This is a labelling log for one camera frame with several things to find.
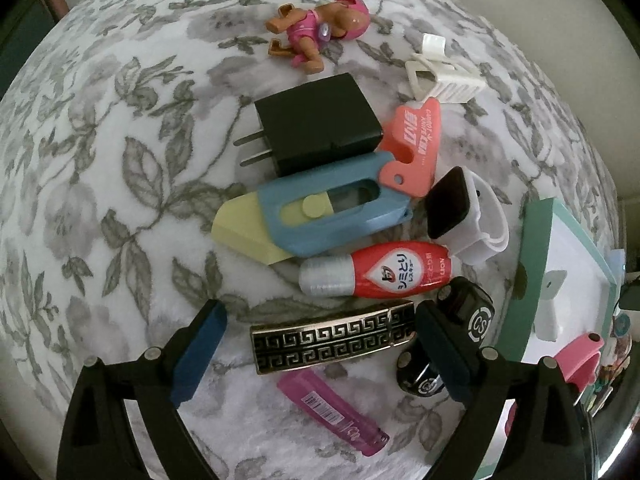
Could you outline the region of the white smart watch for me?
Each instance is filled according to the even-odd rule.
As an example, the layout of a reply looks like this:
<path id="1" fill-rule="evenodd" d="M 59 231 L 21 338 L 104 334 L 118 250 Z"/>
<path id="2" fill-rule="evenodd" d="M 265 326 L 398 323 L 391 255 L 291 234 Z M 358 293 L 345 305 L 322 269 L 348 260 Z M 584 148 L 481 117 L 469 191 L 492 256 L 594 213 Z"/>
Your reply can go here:
<path id="1" fill-rule="evenodd" d="M 469 266 L 504 252 L 509 226 L 500 200 L 478 174 L 452 167 L 423 199 L 427 235 Z"/>

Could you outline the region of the red stain remover bottle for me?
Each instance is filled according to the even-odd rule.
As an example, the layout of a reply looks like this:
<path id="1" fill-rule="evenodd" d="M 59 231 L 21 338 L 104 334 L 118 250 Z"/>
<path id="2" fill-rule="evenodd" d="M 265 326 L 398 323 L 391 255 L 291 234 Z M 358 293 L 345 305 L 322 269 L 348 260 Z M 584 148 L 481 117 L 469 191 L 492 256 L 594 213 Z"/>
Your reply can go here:
<path id="1" fill-rule="evenodd" d="M 448 249 L 429 242 L 388 242 L 352 254 L 310 258 L 299 268 L 300 290 L 314 297 L 407 298 L 447 284 Z"/>

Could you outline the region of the blue yellow box cutter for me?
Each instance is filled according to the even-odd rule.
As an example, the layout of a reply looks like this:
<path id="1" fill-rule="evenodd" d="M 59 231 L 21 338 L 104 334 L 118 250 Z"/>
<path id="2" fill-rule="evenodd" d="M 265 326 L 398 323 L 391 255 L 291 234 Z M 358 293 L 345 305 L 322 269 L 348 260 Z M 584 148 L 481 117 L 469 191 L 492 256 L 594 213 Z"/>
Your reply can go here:
<path id="1" fill-rule="evenodd" d="M 411 218 L 410 198 L 378 182 L 374 152 L 277 178 L 220 206 L 213 240 L 266 264 L 307 258 Z"/>

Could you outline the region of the black gold patterned hair clip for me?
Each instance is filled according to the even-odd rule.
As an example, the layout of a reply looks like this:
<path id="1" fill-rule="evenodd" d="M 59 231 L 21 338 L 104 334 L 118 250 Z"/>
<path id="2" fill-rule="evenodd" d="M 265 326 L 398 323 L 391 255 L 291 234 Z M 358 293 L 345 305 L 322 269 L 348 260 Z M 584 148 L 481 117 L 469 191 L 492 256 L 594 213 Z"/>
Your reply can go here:
<path id="1" fill-rule="evenodd" d="M 314 320 L 253 326 L 256 372 L 302 370 L 384 351 L 408 342 L 415 320 L 414 303 L 395 300 Z"/>

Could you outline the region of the black cylindrical cap pair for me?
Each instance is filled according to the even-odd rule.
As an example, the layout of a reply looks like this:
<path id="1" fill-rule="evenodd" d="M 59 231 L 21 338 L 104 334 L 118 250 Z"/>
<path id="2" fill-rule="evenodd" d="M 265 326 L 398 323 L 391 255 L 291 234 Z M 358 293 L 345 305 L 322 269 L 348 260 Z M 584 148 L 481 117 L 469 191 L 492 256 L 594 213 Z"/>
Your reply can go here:
<path id="1" fill-rule="evenodd" d="M 416 307 L 416 332 L 396 363 L 398 386 L 413 396 L 447 389 L 468 402 L 495 308 L 487 292 L 458 276 Z"/>

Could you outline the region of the white plastic clip holder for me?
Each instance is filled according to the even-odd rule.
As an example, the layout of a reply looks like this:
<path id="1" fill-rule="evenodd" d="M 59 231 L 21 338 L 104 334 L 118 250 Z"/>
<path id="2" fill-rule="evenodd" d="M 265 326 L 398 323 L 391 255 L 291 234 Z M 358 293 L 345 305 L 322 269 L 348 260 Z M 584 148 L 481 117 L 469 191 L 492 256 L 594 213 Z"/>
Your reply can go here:
<path id="1" fill-rule="evenodd" d="M 464 104 L 487 88 L 477 67 L 446 55 L 446 38 L 424 34 L 421 50 L 405 62 L 409 88 L 416 101 L 429 98 L 442 104 Z"/>

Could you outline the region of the pink toy puppy figure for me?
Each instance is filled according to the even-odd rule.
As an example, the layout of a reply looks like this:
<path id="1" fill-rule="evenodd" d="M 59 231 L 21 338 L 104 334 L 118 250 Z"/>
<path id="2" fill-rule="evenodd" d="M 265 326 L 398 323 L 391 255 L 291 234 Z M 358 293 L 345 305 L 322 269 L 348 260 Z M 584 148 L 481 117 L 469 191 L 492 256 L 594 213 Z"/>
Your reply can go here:
<path id="1" fill-rule="evenodd" d="M 277 16 L 265 22 L 274 35 L 268 54 L 289 58 L 293 67 L 306 74 L 318 74 L 324 70 L 321 51 L 327 44 L 358 39 L 370 23 L 370 11 L 363 0 L 333 0 L 313 9 L 284 4 Z"/>

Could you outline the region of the grey floral bed cover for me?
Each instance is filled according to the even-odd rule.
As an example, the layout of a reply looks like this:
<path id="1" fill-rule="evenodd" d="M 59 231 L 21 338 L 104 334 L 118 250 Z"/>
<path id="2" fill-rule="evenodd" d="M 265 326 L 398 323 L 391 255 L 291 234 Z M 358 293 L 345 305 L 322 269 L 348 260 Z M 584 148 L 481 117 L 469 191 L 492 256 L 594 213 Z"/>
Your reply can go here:
<path id="1" fill-rule="evenodd" d="M 250 326 L 352 307 L 310 299 L 296 261 L 263 266 L 212 240 L 218 208 L 268 178 L 239 166 L 254 104 L 306 77 L 272 58 L 265 21 L 292 2 L 84 0 L 35 50 L 1 102 L 1 336 L 29 389 L 62 422 L 88 356 L 161 346 L 210 297 L 229 327 L 180 413 L 224 479 L 419 479 L 462 408 L 396 385 L 395 350 L 319 368 L 390 436 L 366 457 L 255 372 Z M 487 88 L 442 111 L 438 168 L 464 165 L 506 213 L 508 249 L 457 271 L 510 299 L 525 206 L 554 197 L 601 252 L 618 237 L 616 188 L 550 79 L 456 0 L 364 0 L 359 39 L 326 49 L 386 120 L 409 99 L 405 60 L 426 34 L 478 66 Z"/>

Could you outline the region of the white cube charger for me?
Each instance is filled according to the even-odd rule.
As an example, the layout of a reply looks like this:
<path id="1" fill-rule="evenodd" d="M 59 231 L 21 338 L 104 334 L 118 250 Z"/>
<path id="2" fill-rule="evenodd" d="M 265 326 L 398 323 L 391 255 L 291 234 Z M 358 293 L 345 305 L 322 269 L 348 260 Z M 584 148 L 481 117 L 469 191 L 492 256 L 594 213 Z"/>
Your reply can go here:
<path id="1" fill-rule="evenodd" d="M 558 298 L 567 278 L 567 270 L 550 270 L 544 274 L 541 283 L 538 306 L 534 318 L 534 332 L 543 341 L 555 342 L 561 333 L 558 318 Z"/>

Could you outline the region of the teal rimmed white tray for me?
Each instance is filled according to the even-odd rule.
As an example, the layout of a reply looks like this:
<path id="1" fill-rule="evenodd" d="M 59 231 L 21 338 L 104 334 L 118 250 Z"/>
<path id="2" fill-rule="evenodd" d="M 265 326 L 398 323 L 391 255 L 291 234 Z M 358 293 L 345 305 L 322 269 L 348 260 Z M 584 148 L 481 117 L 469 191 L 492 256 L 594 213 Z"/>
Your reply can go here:
<path id="1" fill-rule="evenodd" d="M 583 334 L 607 337 L 617 293 L 604 255 L 568 209 L 556 198 L 530 203 L 496 347 L 536 363 Z"/>

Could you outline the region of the magenta lighter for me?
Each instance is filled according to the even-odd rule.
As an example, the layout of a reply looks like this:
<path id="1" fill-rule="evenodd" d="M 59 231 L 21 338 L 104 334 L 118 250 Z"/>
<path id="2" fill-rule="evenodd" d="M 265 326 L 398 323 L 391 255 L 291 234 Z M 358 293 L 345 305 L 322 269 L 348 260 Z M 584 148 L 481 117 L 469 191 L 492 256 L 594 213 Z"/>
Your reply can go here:
<path id="1" fill-rule="evenodd" d="M 283 374 L 277 387 L 318 424 L 364 456 L 380 452 L 390 440 L 374 420 L 360 414 L 310 368 Z"/>

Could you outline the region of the pink toy glasses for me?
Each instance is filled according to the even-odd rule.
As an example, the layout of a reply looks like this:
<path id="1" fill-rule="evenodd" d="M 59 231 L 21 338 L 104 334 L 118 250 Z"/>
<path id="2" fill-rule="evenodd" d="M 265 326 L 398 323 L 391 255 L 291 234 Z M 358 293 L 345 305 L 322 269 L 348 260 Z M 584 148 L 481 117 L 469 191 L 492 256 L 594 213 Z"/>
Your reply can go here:
<path id="1" fill-rule="evenodd" d="M 597 333 L 584 333 L 563 347 L 554 357 L 563 382 L 570 389 L 572 402 L 580 398 L 585 388 L 594 382 L 594 373 L 600 362 L 604 342 Z M 570 422 L 565 414 L 558 386 L 552 385 L 547 395 L 542 440 L 553 445 L 567 446 L 572 443 Z"/>

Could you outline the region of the black power adapter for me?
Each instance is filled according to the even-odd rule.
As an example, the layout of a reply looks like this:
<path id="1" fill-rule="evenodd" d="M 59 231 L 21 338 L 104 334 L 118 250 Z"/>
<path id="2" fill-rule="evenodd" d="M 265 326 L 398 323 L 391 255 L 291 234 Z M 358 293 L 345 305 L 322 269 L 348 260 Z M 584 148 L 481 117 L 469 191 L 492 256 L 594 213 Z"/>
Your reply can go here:
<path id="1" fill-rule="evenodd" d="M 279 177 L 375 151 L 383 127 L 348 73 L 301 84 L 255 102 L 260 130 L 235 140 L 262 139 L 266 148 L 240 161 L 270 160 Z"/>

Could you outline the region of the coral plastic clip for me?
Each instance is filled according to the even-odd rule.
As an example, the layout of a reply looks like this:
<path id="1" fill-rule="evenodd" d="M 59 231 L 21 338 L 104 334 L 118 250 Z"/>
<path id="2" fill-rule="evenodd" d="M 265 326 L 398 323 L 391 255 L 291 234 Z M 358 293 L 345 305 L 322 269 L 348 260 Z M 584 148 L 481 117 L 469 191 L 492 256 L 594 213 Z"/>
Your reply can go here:
<path id="1" fill-rule="evenodd" d="M 440 103 L 428 98 L 420 108 L 401 105 L 383 131 L 378 150 L 394 159 L 382 167 L 378 180 L 412 198 L 424 197 L 435 181 L 442 133 Z"/>

